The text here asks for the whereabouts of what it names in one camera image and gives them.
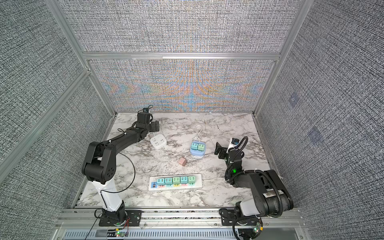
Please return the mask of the white square power strip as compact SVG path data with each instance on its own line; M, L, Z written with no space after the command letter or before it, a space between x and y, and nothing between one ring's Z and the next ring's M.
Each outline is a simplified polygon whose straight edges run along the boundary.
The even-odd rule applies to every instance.
M163 134L157 134L150 139L150 143L155 150L159 150L167 145L167 140Z

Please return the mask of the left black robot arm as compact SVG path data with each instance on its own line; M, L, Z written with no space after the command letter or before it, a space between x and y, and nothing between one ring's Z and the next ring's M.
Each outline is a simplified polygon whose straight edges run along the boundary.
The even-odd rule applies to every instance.
M159 121L153 120L149 108L138 111L137 120L121 134L103 142L89 144L82 166L82 174L96 188L102 198L100 219L111 225L128 224L125 203L116 189L114 175L117 171L117 155L127 147L144 140L149 133L160 130Z

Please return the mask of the long white power strip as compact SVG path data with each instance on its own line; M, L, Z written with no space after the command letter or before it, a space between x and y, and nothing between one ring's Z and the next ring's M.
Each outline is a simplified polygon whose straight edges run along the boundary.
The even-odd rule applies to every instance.
M203 187L201 174L154 176L149 178L150 192L200 189Z

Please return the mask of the blue square power strip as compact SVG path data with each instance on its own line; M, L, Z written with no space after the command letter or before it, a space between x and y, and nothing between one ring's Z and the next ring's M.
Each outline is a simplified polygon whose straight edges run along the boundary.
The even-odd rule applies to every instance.
M195 143L198 143L198 144L202 144L203 142L199 142L199 141L192 141L192 143L195 142ZM192 150L191 147L190 147L190 153L191 155L193 156L197 156L197 157L202 157L205 155L205 152L206 152L206 147L205 147L205 151L198 151L198 150Z

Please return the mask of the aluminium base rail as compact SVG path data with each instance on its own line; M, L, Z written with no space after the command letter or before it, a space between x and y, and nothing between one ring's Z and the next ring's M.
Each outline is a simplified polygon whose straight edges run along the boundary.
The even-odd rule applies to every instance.
M133 207L130 222L120 227L100 226L101 210L62 210L51 240L234 240L251 233L251 226L224 224L219 208Z

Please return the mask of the teal adapter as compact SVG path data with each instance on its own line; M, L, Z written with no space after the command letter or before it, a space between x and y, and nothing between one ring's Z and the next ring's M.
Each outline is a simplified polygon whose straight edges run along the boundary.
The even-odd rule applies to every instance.
M173 178L165 178L165 185L172 185L173 184Z
M158 184L158 186L165 185L165 179L164 178L157 179L157 184Z
M195 143L195 142L193 142L192 144L191 144L191 149L192 150L197 150L198 149L198 143Z
M188 176L182 176L182 177L180 177L180 183L181 183L181 184L187 184L188 181L189 181Z

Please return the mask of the green adapter lowest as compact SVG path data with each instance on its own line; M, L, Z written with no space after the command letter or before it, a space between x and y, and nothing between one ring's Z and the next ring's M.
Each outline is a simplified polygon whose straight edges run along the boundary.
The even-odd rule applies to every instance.
M196 177L188 176L188 184L195 184L195 183L196 183Z

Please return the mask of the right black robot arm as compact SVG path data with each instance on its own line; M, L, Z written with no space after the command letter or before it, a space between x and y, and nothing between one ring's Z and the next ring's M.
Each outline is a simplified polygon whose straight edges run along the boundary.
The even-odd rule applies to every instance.
M231 226L237 240L253 240L263 231L263 217L279 218L294 208L294 202L275 170L243 170L242 146L227 148L216 143L215 155L225 160L224 180L235 188L250 189L252 197L239 201L231 210L219 209L222 225Z

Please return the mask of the green adapter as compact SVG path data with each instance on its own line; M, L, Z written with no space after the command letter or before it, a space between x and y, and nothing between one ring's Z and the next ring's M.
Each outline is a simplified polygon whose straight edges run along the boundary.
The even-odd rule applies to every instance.
M173 177L173 185L179 185L181 183L180 177Z
M206 147L206 145L204 144L204 143L202 143L202 144L198 144L198 148L197 148L197 150L198 151L205 151L205 147Z

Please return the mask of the pink plug adapter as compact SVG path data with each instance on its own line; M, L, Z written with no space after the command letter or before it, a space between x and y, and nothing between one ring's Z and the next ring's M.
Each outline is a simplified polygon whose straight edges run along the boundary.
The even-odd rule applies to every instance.
M180 158L179 160L178 160L178 164L179 165L181 165L181 166L186 166L186 164L188 163L188 160L187 159L185 159L185 158Z

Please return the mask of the aluminium enclosure frame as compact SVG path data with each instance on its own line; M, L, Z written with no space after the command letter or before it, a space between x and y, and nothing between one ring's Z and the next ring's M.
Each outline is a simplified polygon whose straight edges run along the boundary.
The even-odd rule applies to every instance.
M134 7L131 16L145 15L137 24L137 39L125 43L131 60L233 60L235 54L268 54L261 46L273 35L255 29L240 31L240 25L281 25L289 9L252 13L260 2L167 1L156 10L156 1ZM384 105L378 88L383 86L383 1L314 1L302 31L309 31L308 47L298 47L303 61L318 59L335 65L335 83L340 96L361 117L357 130L368 143L340 161L351 176L382 180L384 176ZM81 62L65 39L44 1L1 1L1 171L10 174L8 156L41 119L48 108L75 80Z

